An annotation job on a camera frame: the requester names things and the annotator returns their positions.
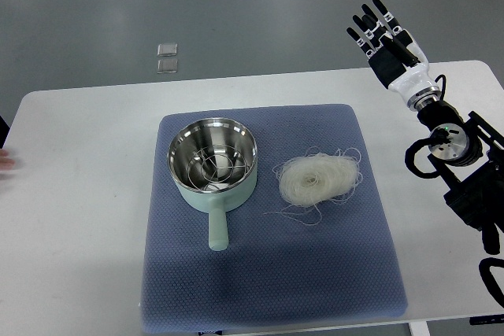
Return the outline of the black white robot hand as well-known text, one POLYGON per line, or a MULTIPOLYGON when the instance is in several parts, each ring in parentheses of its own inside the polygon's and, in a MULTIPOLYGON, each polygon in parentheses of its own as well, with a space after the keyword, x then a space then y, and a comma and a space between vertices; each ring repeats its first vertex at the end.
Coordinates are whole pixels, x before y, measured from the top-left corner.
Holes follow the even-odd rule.
POLYGON ((443 88, 429 75, 423 50, 381 0, 361 6, 346 29, 365 55, 369 67, 385 87, 399 94, 407 108, 420 111, 443 98, 443 88))

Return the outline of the blurred human hand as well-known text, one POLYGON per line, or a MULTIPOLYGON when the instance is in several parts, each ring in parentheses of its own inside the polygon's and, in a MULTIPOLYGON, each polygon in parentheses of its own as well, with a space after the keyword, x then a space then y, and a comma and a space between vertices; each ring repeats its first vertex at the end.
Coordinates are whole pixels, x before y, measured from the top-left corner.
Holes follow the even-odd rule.
POLYGON ((9 154, 9 151, 5 149, 0 150, 1 180, 11 178, 14 175, 13 172, 16 167, 16 163, 16 159, 9 154))

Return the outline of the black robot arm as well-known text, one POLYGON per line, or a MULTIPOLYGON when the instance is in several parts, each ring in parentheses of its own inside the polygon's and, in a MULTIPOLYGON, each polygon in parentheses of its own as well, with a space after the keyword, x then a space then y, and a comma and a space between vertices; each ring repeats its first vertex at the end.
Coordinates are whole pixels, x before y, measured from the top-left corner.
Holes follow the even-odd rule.
POLYGON ((435 82, 441 87, 416 107, 417 118, 430 135, 406 150, 405 164, 422 179, 442 178, 449 187, 443 195, 446 204, 481 233, 489 257, 479 263, 480 277, 488 293, 503 305, 503 289, 491 272, 503 267, 497 257, 503 233, 503 136, 474 111, 463 120, 444 100, 445 75, 435 82))

